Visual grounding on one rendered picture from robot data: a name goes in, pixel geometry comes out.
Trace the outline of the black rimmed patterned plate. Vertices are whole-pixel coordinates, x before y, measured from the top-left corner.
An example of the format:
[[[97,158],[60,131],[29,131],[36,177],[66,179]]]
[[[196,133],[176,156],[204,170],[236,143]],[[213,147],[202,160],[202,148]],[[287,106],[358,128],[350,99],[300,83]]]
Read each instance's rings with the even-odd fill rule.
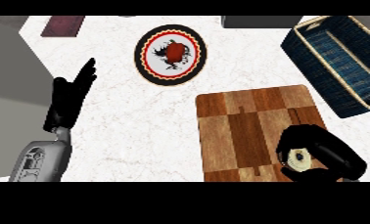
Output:
[[[165,48],[170,41],[181,43],[181,61],[170,64]],[[134,65],[142,77],[155,85],[173,86],[189,81],[202,70],[207,47],[198,32],[181,24],[155,27],[142,36],[134,48]]]

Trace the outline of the dark blue wicker basket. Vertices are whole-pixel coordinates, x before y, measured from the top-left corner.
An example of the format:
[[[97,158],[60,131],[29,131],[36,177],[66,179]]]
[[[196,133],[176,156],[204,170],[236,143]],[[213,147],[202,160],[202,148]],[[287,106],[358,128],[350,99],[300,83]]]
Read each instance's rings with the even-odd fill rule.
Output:
[[[298,23],[279,47],[335,115],[370,112],[370,28],[355,16]]]

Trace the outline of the pale cupcake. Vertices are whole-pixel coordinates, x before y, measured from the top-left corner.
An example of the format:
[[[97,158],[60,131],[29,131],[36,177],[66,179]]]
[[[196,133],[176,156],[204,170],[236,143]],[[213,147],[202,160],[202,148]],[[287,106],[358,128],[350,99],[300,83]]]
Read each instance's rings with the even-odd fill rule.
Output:
[[[310,169],[312,158],[307,150],[290,149],[281,155],[281,161],[284,166],[294,172],[303,172]]]

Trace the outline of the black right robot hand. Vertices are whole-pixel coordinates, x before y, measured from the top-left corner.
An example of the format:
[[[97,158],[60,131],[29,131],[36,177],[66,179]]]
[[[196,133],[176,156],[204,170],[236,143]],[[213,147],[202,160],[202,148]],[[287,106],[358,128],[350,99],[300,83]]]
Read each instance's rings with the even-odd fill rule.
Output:
[[[297,149],[304,149],[327,168],[294,171],[287,165],[287,158]],[[364,159],[347,144],[315,124],[290,125],[282,130],[276,157],[282,164],[279,172],[292,182],[335,182],[340,178],[356,181],[366,169]]]

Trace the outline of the wooden cutting board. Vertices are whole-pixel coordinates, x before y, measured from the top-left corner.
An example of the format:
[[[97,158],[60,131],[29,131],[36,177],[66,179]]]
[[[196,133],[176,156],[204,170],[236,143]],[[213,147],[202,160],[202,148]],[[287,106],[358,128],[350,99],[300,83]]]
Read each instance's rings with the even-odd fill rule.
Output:
[[[281,131],[324,121],[303,85],[211,94],[195,98],[204,180],[278,182]]]

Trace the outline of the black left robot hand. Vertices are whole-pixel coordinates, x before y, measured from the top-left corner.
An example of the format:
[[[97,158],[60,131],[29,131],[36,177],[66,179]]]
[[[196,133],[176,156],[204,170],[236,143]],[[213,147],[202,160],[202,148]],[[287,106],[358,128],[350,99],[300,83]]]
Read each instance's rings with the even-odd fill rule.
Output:
[[[94,58],[88,59],[72,82],[63,77],[53,79],[51,102],[42,123],[45,132],[54,133],[59,127],[73,127],[94,79]]]

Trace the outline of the red pepper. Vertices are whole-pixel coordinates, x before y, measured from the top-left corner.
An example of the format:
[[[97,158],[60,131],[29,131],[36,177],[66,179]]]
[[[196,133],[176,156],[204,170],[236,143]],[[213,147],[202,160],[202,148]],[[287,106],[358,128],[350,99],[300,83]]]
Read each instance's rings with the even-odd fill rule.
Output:
[[[170,41],[165,48],[165,59],[170,64],[179,63],[181,61],[181,55],[184,53],[184,46],[181,43]]]

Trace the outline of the dark grey box appliance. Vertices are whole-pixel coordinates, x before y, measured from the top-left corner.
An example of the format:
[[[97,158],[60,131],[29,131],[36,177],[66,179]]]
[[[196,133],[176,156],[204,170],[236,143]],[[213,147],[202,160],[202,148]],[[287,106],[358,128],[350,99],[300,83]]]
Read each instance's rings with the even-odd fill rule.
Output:
[[[223,28],[291,28],[300,16],[221,16]]]

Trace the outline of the maroon flat rectangular object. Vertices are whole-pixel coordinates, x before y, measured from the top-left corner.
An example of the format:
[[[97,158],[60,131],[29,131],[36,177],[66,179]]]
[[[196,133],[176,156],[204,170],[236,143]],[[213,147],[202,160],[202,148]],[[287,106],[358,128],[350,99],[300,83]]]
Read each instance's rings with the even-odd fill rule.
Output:
[[[41,37],[75,37],[82,25],[84,16],[51,16]]]

